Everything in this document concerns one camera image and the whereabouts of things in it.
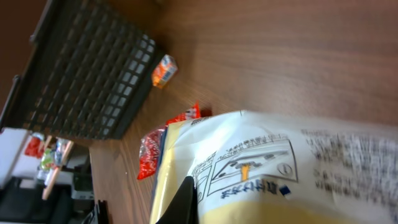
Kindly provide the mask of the red snack bag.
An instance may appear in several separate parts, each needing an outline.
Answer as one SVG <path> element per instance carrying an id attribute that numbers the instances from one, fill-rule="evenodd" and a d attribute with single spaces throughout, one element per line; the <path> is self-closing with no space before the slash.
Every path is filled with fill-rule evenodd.
<path id="1" fill-rule="evenodd" d="M 198 103 L 195 103 L 191 108 L 167 120 L 163 126 L 152 130 L 141 139 L 137 180 L 146 179 L 155 174 L 160 156 L 162 137 L 168 125 L 197 118 L 201 118 L 201 113 Z"/>

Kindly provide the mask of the cream snack pouch blue seal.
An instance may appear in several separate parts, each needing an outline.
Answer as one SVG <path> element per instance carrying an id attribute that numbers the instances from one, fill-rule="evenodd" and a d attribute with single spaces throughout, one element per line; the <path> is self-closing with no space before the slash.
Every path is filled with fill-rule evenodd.
<path id="1" fill-rule="evenodd" d="M 397 128 L 253 111 L 170 124 L 151 223 L 187 176 L 199 223 L 396 223 Z"/>

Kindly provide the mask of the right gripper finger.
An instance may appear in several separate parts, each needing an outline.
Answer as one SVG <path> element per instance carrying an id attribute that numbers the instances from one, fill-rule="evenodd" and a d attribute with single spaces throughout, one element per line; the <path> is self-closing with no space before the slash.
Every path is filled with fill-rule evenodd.
<path id="1" fill-rule="evenodd" d="M 199 224 L 194 178 L 187 176 L 156 224 Z"/>

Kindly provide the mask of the orange tissue pack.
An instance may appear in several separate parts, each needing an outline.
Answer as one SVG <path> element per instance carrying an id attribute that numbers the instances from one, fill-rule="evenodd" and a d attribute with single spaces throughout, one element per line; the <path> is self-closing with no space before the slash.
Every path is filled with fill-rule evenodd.
<path id="1" fill-rule="evenodd" d="M 163 88 L 178 71 L 175 59 L 165 54 L 152 72 L 152 84 Z"/>

